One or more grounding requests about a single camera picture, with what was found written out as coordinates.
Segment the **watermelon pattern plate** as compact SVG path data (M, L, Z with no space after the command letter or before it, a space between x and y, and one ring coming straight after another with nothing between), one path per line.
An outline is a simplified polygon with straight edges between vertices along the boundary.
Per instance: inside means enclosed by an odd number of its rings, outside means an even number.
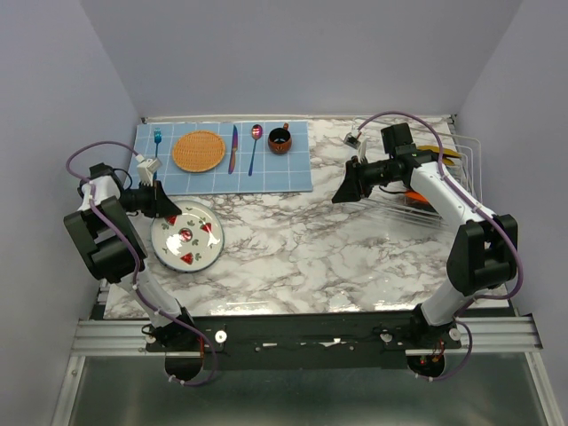
M221 256L225 233L217 215L197 201L177 201L181 214L156 218L150 228L150 241L156 257L170 269L199 272L212 266Z

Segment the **yellow plate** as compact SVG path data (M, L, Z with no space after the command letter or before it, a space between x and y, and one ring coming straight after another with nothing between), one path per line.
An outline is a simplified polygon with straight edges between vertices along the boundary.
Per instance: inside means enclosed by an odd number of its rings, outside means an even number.
M454 160L458 160L462 157L462 155L457 153L456 151L445 147L443 148L443 150L440 150L438 146L426 145L418 146L418 149L421 151L431 151L432 153L434 153L436 159L439 157L439 154L442 154L443 163L446 166L454 166Z

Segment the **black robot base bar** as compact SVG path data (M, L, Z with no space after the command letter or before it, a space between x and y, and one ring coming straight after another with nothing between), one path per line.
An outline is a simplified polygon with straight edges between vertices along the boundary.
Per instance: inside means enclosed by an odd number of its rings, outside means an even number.
M220 371L381 367L404 369L410 357L461 348L452 324L432 327L412 311L206 316L194 320L208 337L187 331L150 353L206 356Z

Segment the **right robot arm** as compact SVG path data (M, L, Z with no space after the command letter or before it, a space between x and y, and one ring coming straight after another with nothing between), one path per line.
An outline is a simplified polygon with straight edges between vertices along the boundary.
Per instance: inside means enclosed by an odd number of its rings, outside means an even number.
M348 134L345 144L357 154L345 163L344 180L334 203L357 202L377 186L402 183L424 197L455 231L446 261L446 280L424 303L418 304L408 326L410 341L431 346L453 323L456 314L491 288L520 277L517 221L499 216L470 195L451 176L443 152L419 148L405 123L382 129L387 159L369 162L365 143Z

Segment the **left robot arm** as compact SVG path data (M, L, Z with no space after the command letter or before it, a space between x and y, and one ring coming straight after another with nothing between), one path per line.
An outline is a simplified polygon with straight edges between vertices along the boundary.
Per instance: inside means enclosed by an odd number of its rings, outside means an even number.
M190 349L197 337L187 309L166 292L151 274L145 260L146 247L130 213L150 218L176 218L181 209L156 181L137 189L126 189L115 169L99 163L80 180L83 197L79 209L64 217L75 247L91 275L127 291L143 308L150 324L143 333L163 348Z

